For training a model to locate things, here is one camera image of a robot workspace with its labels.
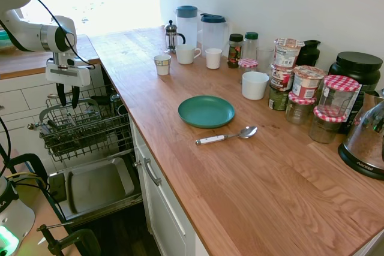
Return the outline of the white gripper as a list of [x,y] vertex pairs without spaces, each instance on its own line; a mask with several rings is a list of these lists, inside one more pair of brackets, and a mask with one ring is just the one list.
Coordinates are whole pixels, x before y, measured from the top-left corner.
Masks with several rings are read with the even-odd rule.
[[67,105],[64,85],[72,86],[72,108],[79,102],[80,88],[91,84],[89,69],[85,63],[73,53],[53,53],[48,59],[45,69],[46,80],[56,84],[56,91],[62,106]]

